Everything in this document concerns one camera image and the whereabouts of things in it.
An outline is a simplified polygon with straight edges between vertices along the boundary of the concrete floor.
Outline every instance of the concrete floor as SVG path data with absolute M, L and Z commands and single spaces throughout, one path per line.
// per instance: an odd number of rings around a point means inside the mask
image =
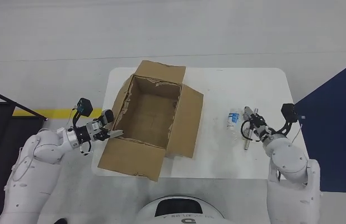
M 0 93 L 32 109 L 102 107 L 115 67 L 277 67 L 295 102 L 346 67 L 346 0 L 0 0 Z M 66 120 L 51 120 L 51 128 Z M 236 223 L 269 223 L 265 180 L 94 176 L 67 154 L 39 223 L 131 223 L 147 202 L 202 198 Z M 325 193 L 321 223 L 346 223 L 346 193 Z

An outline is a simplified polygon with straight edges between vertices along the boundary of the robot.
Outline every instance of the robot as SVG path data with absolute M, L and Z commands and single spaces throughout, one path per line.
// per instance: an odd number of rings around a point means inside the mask
M 44 129 L 26 141 L 5 187 L 6 200 L 0 224 L 37 223 L 41 209 L 56 186 L 64 154 L 80 148 L 81 153 L 87 155 L 91 153 L 90 141 L 104 141 L 123 134 L 122 130 L 105 128 L 114 120 L 111 110 L 105 110 L 85 126 L 77 127 L 80 116 L 89 116 L 91 112 L 90 101 L 81 98 L 73 126 L 56 131 Z M 266 202 L 271 223 L 316 224 L 320 217 L 320 166 L 316 160 L 306 158 L 303 151 L 286 137 L 292 123 L 297 121 L 293 104 L 284 104 L 282 113 L 286 123 L 275 131 L 262 116 L 246 107 L 241 133 L 250 141 L 261 141 L 270 157 Z M 246 123 L 259 140 L 245 136 L 243 126 Z M 90 145 L 87 152 L 81 150 L 85 142 Z M 138 212 L 135 223 L 232 224 L 212 205 L 192 197 L 154 200 Z

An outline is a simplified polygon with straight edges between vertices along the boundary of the box flap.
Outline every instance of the box flap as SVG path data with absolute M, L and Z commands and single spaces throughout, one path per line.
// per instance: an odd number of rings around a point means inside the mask
M 143 60 L 134 74 L 137 76 L 156 78 L 158 80 L 165 80 L 173 83 L 182 83 L 185 74 L 185 67 L 169 66 L 167 64 Z
M 123 102 L 126 99 L 126 95 L 128 93 L 128 89 L 129 89 L 129 85 L 132 81 L 134 75 L 131 75 L 122 85 L 121 89 L 119 90 L 116 100 L 113 103 L 113 107 L 112 107 L 112 112 L 114 114 L 114 122 L 112 123 L 112 127 L 114 126 L 114 124 L 116 123 L 117 117 L 121 111 L 121 108 L 123 106 Z
M 193 157 L 202 107 L 203 94 L 183 85 L 168 141 L 168 153 Z
M 164 156 L 162 148 L 113 138 L 108 140 L 98 167 L 158 181 Z

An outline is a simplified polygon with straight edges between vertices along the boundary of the metal rod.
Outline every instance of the metal rod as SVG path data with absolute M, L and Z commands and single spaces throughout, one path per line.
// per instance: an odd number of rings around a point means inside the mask
M 5 97 L 5 96 L 3 96 L 3 95 L 1 95 L 1 94 L 0 94 L 0 99 L 4 100 L 4 101 L 6 101 L 6 102 L 9 102 L 9 103 L 14 104 L 14 105 L 17 106 L 18 108 L 21 108 L 22 110 L 25 110 L 25 111 L 29 112 L 30 114 L 34 114 L 34 115 L 36 115 L 36 116 L 39 116 L 39 117 L 43 118 L 44 120 L 48 120 L 47 117 L 42 116 L 41 114 L 39 114 L 39 113 L 37 113 L 37 112 L 35 112 L 35 111 L 33 111 L 33 110 L 30 110 L 29 108 L 27 108 L 27 107 L 25 107 L 25 106 L 22 106 L 21 104 L 18 104 L 17 102 L 12 101 L 12 100 L 10 100 L 9 98 L 7 98 L 7 97 Z
M 258 109 L 255 108 L 254 109 L 254 114 L 256 114 L 257 112 L 258 112 Z M 249 129 L 248 137 L 251 138 L 252 134 L 253 134 L 253 130 Z M 245 142 L 245 147 L 244 147 L 245 150 L 247 150 L 249 148 L 249 144 L 250 144 L 250 140 L 247 139 L 246 142 Z

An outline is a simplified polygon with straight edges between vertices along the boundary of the plastic water bottle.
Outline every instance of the plastic water bottle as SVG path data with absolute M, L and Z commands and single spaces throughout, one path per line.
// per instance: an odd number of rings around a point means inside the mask
M 229 136 L 232 138 L 233 141 L 238 139 L 239 119 L 240 119 L 239 110 L 235 108 L 230 109 L 230 112 L 228 115 L 228 122 L 227 122 L 227 131 L 229 132 Z

